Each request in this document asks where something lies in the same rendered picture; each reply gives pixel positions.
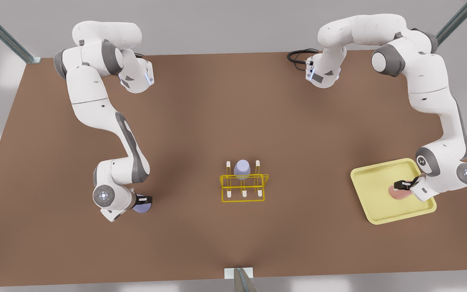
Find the silver frame post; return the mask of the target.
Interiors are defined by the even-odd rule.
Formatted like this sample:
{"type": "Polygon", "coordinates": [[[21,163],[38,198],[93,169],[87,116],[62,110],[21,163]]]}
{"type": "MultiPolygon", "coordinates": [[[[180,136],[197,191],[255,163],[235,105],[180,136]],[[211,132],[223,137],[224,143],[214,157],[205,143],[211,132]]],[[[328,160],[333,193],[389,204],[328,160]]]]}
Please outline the silver frame post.
{"type": "Polygon", "coordinates": [[[467,19],[467,1],[465,4],[457,11],[452,18],[439,30],[436,35],[437,44],[441,45],[451,33],[458,28],[462,22],[467,19]]]}
{"type": "Polygon", "coordinates": [[[40,57],[32,56],[5,28],[0,25],[0,40],[26,64],[39,64],[40,57]]]}
{"type": "Polygon", "coordinates": [[[252,267],[224,268],[224,279],[233,279],[235,292],[258,292],[252,267]]]}

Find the pale yellow tray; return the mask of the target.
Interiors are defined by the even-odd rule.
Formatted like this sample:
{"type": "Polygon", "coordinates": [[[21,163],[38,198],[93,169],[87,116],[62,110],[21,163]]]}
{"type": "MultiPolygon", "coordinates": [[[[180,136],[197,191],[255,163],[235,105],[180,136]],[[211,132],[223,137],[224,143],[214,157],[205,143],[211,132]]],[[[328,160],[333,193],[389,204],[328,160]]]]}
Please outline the pale yellow tray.
{"type": "Polygon", "coordinates": [[[415,196],[396,200],[389,186],[401,179],[412,180],[421,174],[414,160],[403,158],[353,169],[351,179],[364,213],[372,224],[385,224],[408,219],[436,210],[436,201],[419,201],[415,196]]]}

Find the pink cup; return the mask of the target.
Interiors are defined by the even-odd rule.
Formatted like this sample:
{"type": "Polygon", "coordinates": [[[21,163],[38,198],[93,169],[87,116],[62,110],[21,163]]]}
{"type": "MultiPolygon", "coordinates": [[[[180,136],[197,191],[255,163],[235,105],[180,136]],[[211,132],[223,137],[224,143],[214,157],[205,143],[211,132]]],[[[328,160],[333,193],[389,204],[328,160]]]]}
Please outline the pink cup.
{"type": "MultiPolygon", "coordinates": [[[[411,181],[413,183],[413,185],[417,182],[419,177],[415,177],[413,178],[413,180],[407,180],[407,181],[411,181]]],[[[404,191],[404,190],[399,190],[399,191],[395,191],[394,190],[394,184],[390,185],[388,187],[388,192],[389,192],[389,195],[396,199],[396,200],[403,200],[404,198],[407,198],[409,196],[411,196],[413,194],[413,192],[411,190],[409,191],[404,191]]]]}

